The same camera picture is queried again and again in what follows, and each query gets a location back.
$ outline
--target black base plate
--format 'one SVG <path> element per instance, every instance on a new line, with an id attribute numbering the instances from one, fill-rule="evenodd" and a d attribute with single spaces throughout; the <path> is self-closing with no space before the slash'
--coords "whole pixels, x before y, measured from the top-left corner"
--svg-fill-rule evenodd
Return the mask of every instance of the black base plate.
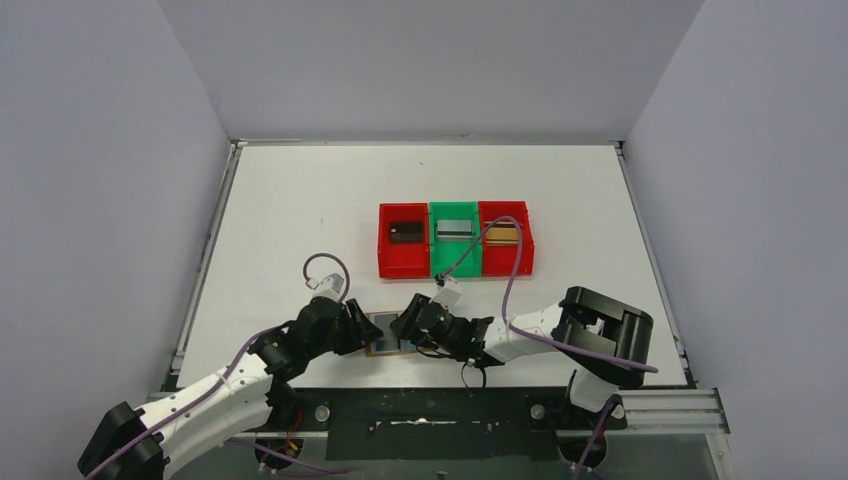
<path id="1" fill-rule="evenodd" d="M 565 387 L 472 389 L 301 389 L 300 431 L 328 431 L 327 460 L 559 458 L 552 431 L 589 430 L 597 421 L 568 405 Z M 530 417 L 542 404 L 549 420 Z M 315 409 L 330 408 L 319 422 Z M 288 424 L 260 431 L 285 431 Z M 626 427 L 609 419 L 607 429 Z"/>

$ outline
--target white connector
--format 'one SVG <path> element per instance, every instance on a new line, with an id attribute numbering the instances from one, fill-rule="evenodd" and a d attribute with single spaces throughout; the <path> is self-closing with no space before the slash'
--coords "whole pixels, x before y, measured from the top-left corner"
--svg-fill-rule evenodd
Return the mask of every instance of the white connector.
<path id="1" fill-rule="evenodd" d="M 562 307 L 557 304 L 538 312 L 519 315 L 511 324 L 526 332 L 551 338 L 551 331 L 559 323 Z M 486 347 L 483 350 L 498 361 L 506 363 L 524 355 L 556 352 L 555 347 L 507 330 L 502 318 L 495 318 L 486 330 Z"/>
<path id="2" fill-rule="evenodd" d="M 590 412 L 600 412 L 618 386 L 605 380 L 583 367 L 577 369 L 571 389 L 568 391 L 572 405 Z"/>
<path id="3" fill-rule="evenodd" d="M 446 277 L 444 280 L 445 284 L 439 287 L 439 291 L 433 296 L 433 302 L 445 307 L 445 310 L 450 310 L 462 296 L 462 287 L 453 277 Z"/>
<path id="4" fill-rule="evenodd" d="M 327 275 L 318 283 L 315 282 L 314 278 L 310 278 L 306 282 L 306 286 L 313 290 L 313 297 L 327 297 L 334 302 L 338 302 L 342 296 L 344 278 L 338 273 Z"/>

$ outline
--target black wire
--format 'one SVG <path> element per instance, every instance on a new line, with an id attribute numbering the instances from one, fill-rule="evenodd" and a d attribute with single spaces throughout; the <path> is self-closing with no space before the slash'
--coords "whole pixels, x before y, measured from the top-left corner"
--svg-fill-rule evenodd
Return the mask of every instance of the black wire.
<path id="1" fill-rule="evenodd" d="M 471 388 L 468 387 L 468 382 L 465 381 L 465 367 L 467 367 L 467 366 L 468 366 L 467 363 L 462 364 L 462 368 L 459 369 L 459 378 L 462 380 L 462 384 L 465 385 L 465 391 L 467 391 L 469 395 L 474 396 L 474 394 L 471 393 Z M 486 376 L 486 369 L 485 368 L 481 368 L 480 373 L 483 374 L 483 385 L 480 386 L 480 389 L 482 390 L 482 389 L 486 388 L 486 381 L 488 379 L 487 379 L 487 376 Z"/>

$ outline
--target small box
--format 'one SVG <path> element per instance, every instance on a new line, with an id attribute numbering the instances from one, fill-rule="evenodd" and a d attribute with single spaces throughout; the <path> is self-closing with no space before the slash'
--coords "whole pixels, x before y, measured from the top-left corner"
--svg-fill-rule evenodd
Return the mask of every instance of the small box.
<path id="1" fill-rule="evenodd" d="M 424 241 L 424 222 L 389 222 L 389 242 L 417 243 Z"/>
<path id="2" fill-rule="evenodd" d="M 466 241 L 474 238 L 471 220 L 439 220 L 436 222 L 436 238 L 440 241 Z"/>
<path id="3" fill-rule="evenodd" d="M 489 245 L 518 245 L 518 230 L 511 222 L 498 222 L 486 232 Z"/>
<path id="4" fill-rule="evenodd" d="M 510 216 L 518 222 L 521 226 L 522 237 L 518 275 L 532 274 L 536 245 L 530 229 L 527 205 L 524 202 L 478 202 L 477 209 L 481 228 L 503 216 Z M 494 238 L 489 235 L 483 236 L 483 276 L 508 276 L 515 265 L 515 255 L 518 252 L 518 230 L 512 222 L 509 222 L 512 232 L 509 232 L 506 226 L 502 229 L 500 223 L 498 222 L 498 225 L 487 232 L 494 232 Z"/>
<path id="5" fill-rule="evenodd" d="M 380 204 L 377 227 L 377 265 L 380 278 L 430 276 L 428 212 L 426 203 Z"/>
<path id="6" fill-rule="evenodd" d="M 468 234 L 468 222 L 471 233 Z M 459 235 L 439 235 L 456 232 Z M 430 203 L 430 268 L 431 275 L 444 272 L 471 246 L 471 240 L 480 234 L 480 217 L 477 202 L 431 202 Z M 454 277 L 479 277 L 482 271 L 483 249 L 478 243 L 471 246 L 471 253 L 453 271 Z"/>

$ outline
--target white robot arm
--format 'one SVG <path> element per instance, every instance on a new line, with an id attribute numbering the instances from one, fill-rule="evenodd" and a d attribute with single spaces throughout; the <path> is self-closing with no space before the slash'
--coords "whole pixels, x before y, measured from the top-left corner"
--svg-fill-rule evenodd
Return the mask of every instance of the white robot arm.
<path id="1" fill-rule="evenodd" d="M 291 413 L 288 381 L 327 352 L 345 355 L 383 333 L 356 300 L 339 303 L 332 275 L 296 320 L 251 338 L 225 368 L 161 400 L 104 416 L 77 463 L 86 479 L 167 479 L 234 435 Z"/>

